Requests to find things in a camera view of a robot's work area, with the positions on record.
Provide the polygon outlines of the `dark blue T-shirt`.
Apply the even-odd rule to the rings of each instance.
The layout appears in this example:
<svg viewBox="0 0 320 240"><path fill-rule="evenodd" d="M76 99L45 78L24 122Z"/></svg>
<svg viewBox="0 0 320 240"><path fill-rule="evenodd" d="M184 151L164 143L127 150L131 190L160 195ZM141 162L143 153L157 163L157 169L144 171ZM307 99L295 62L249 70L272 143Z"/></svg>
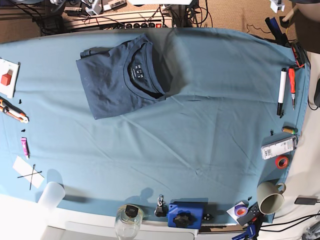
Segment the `dark blue T-shirt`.
<svg viewBox="0 0 320 240"><path fill-rule="evenodd" d="M173 81L164 57L146 34L112 48L84 50L76 65L96 120L164 101Z"/></svg>

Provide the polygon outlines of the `white power strip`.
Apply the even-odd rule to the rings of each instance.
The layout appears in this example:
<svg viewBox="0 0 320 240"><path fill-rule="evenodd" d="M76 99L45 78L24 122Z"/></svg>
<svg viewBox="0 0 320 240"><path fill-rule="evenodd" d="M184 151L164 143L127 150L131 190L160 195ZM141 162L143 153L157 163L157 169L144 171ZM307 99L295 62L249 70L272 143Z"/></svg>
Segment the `white power strip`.
<svg viewBox="0 0 320 240"><path fill-rule="evenodd" d="M94 16L67 16L64 15L63 23L67 30L75 30L89 27L102 27L106 25L118 24L155 24L155 28L174 26L171 16L161 13L160 10L143 10L127 12L109 12Z"/></svg>

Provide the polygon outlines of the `white marker pen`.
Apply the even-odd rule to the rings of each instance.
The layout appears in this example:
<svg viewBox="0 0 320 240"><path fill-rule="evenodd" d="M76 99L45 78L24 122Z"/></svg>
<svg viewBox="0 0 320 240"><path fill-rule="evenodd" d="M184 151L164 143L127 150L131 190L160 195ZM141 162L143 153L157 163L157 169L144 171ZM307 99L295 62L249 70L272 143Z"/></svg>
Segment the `white marker pen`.
<svg viewBox="0 0 320 240"><path fill-rule="evenodd" d="M280 73L280 83L279 83L277 111L276 111L276 114L278 116L280 116L282 114L282 108L283 108L284 96L285 96L286 79L287 79L287 69L282 68L281 73Z"/></svg>

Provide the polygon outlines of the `white foam block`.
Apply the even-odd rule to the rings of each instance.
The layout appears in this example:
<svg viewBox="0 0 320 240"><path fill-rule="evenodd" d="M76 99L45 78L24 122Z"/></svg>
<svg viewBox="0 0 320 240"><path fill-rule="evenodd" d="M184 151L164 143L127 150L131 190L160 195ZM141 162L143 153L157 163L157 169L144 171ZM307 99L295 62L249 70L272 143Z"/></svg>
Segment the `white foam block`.
<svg viewBox="0 0 320 240"><path fill-rule="evenodd" d="M0 59L0 92L8 99L14 97L20 64Z"/></svg>

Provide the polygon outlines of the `red cube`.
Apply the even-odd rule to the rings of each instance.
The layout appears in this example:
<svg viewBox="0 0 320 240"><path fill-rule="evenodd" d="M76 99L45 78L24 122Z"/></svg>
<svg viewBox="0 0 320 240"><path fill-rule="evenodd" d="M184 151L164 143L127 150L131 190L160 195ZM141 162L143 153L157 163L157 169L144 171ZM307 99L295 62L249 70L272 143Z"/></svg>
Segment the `red cube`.
<svg viewBox="0 0 320 240"><path fill-rule="evenodd" d="M0 83L4 86L9 86L11 83L12 74L13 74L13 71L9 69L7 73L1 76Z"/></svg>

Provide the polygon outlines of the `green gold battery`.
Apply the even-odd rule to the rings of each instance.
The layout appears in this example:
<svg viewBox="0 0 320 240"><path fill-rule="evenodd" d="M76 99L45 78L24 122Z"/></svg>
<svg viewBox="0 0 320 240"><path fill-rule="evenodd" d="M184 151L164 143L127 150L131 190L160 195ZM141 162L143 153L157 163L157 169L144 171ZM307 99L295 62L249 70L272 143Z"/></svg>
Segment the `green gold battery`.
<svg viewBox="0 0 320 240"><path fill-rule="evenodd" d="M288 134L291 134L291 135L294 135L297 133L297 130L295 128L292 128L292 127L288 127L288 126L284 126L282 127L282 132L284 133L288 133Z"/></svg>

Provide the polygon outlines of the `orange utility knife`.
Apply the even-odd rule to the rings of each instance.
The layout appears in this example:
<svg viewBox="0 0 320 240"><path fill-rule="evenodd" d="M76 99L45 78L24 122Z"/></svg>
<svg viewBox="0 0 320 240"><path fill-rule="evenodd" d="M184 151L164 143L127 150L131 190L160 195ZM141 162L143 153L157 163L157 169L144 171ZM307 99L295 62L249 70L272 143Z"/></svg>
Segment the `orange utility knife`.
<svg viewBox="0 0 320 240"><path fill-rule="evenodd" d="M21 122L27 124L29 122L29 118L27 115L20 110L19 108L13 106L7 100L0 98L0 111L5 115Z"/></svg>

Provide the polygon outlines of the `white clear plastic box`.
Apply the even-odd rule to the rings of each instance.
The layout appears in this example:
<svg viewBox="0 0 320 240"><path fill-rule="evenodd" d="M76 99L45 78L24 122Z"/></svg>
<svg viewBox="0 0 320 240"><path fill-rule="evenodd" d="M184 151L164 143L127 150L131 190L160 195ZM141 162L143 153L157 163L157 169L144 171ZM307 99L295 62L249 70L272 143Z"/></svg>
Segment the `white clear plastic box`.
<svg viewBox="0 0 320 240"><path fill-rule="evenodd" d="M261 155L263 160L268 160L286 153L292 152L297 148L298 137L293 135L272 143L268 143L261 147Z"/></svg>

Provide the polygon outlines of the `pink glue tube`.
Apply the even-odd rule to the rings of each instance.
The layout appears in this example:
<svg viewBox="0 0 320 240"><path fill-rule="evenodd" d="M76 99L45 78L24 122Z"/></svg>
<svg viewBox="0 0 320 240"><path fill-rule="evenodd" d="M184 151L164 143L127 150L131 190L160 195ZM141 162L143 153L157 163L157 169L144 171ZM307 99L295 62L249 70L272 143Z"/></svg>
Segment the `pink glue tube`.
<svg viewBox="0 0 320 240"><path fill-rule="evenodd" d="M22 144L24 155L25 155L25 157L27 159L29 159L30 158L30 152L29 152L27 138L26 137L21 137L20 141L21 141L21 144Z"/></svg>

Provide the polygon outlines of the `light blue table cloth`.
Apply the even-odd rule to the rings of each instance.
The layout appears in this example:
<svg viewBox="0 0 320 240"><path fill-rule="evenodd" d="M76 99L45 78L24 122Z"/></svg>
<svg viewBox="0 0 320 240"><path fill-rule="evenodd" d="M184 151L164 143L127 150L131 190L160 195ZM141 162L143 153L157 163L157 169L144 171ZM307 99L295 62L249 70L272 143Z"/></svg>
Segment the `light blue table cloth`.
<svg viewBox="0 0 320 240"><path fill-rule="evenodd" d="M172 75L168 97L123 115L94 119L76 61L91 48L113 48L147 35ZM285 180L261 147L300 130L308 107L310 63L296 70L295 108L281 70L296 62L289 47L221 28L118 29L3 43L19 63L12 104L27 124L0 116L0 192L37 202L48 182L65 189L60 208L114 216L131 203L149 220L166 202L204 202L216 223L227 209L254 203L257 186ZM29 159L21 138L27 138ZM19 156L41 172L34 187L13 169Z"/></svg>

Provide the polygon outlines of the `red tape roll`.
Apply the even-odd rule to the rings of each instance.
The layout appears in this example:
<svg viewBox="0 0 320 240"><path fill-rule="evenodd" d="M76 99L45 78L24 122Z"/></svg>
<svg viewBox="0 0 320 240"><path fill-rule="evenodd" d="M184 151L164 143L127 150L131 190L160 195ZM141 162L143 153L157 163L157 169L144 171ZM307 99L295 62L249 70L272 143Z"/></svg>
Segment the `red tape roll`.
<svg viewBox="0 0 320 240"><path fill-rule="evenodd" d="M289 162L289 157L287 155L279 155L275 159L275 165L280 170L287 168Z"/></svg>

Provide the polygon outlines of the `white paper sheet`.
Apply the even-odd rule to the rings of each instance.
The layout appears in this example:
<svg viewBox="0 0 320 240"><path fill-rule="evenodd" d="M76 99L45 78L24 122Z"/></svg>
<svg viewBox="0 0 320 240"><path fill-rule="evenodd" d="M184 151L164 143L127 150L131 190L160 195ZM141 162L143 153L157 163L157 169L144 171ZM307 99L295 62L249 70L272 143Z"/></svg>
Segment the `white paper sheet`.
<svg viewBox="0 0 320 240"><path fill-rule="evenodd" d="M26 179L35 188L39 188L44 181L44 177L40 171L37 171L35 167L29 165L20 156L17 156L12 168L20 174L20 177Z"/></svg>

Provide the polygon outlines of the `white plastic cup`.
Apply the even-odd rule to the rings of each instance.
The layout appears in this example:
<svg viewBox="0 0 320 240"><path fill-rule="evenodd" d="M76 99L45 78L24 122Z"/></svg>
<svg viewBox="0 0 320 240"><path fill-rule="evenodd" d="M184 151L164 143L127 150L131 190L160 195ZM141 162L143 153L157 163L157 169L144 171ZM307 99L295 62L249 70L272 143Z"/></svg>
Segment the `white plastic cup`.
<svg viewBox="0 0 320 240"><path fill-rule="evenodd" d="M44 188L37 203L51 211L60 204L65 195L65 189L61 184L50 181Z"/></svg>

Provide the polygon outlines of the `beige ceramic mug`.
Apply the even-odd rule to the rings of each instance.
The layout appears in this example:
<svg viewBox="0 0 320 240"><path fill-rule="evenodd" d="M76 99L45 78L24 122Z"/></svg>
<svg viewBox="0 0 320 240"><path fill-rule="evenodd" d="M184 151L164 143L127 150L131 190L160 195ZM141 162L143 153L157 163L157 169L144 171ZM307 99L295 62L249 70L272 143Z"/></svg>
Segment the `beige ceramic mug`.
<svg viewBox="0 0 320 240"><path fill-rule="evenodd" d="M283 193L287 186L284 183L274 185L269 181L257 186L257 203L259 210L264 215L276 213L284 204Z"/></svg>

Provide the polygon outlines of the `black power adapter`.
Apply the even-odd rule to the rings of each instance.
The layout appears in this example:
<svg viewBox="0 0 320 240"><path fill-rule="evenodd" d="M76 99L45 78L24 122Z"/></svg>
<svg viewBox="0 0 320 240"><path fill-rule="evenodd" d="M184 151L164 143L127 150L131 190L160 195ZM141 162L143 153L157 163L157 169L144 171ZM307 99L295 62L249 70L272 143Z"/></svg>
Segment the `black power adapter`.
<svg viewBox="0 0 320 240"><path fill-rule="evenodd" d="M294 201L295 205L310 205L313 206L315 204L319 203L319 200L314 197L303 197L298 196L296 200Z"/></svg>

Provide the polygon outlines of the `purple tape roll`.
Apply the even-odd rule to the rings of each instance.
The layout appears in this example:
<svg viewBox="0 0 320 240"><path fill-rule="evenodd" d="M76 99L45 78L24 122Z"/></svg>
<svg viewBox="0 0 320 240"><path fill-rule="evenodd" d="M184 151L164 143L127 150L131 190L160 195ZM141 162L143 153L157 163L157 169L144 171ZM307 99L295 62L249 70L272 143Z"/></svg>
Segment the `purple tape roll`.
<svg viewBox="0 0 320 240"><path fill-rule="evenodd" d="M248 213L248 207L245 204L238 204L234 207L234 214L236 217L245 216Z"/></svg>

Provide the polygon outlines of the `clear glass jar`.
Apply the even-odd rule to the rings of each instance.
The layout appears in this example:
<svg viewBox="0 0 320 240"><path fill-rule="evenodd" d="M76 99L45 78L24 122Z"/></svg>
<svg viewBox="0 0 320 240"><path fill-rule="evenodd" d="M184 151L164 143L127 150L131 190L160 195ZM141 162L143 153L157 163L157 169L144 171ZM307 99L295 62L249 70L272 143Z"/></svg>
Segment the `clear glass jar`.
<svg viewBox="0 0 320 240"><path fill-rule="evenodd" d="M141 227L144 211L137 205L122 205L116 212L115 233L119 240L133 240Z"/></svg>

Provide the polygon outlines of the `blue plastic box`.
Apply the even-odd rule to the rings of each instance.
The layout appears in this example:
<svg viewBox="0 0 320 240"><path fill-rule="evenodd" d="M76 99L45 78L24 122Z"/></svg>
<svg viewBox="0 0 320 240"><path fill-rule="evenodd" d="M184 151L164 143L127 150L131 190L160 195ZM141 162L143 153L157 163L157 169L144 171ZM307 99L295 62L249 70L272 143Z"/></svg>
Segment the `blue plastic box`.
<svg viewBox="0 0 320 240"><path fill-rule="evenodd" d="M173 202L168 206L168 227L199 230L204 205L199 202Z"/></svg>

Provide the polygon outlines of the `blue bar clamp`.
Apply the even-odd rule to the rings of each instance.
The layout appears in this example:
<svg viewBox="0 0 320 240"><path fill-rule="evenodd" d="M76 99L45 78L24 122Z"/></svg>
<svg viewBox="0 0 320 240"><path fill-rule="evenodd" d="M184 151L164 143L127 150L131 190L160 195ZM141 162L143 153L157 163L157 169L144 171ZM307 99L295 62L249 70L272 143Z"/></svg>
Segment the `blue bar clamp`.
<svg viewBox="0 0 320 240"><path fill-rule="evenodd" d="M256 240L263 223L264 215L261 213L258 202L254 203L245 216L241 216L237 221L245 228L240 235L234 236L232 240Z"/></svg>

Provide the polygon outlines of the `orange handled screwdriver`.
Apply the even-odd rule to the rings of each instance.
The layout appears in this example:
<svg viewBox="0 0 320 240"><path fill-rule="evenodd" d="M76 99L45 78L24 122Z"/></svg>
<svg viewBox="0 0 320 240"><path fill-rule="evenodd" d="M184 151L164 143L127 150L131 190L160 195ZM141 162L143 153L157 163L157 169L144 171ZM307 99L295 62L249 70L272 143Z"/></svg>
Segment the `orange handled screwdriver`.
<svg viewBox="0 0 320 240"><path fill-rule="evenodd" d="M295 109L295 99L296 99L296 82L295 82L295 69L290 67L288 69L288 76L290 80L290 92L292 98L292 107L293 110Z"/></svg>

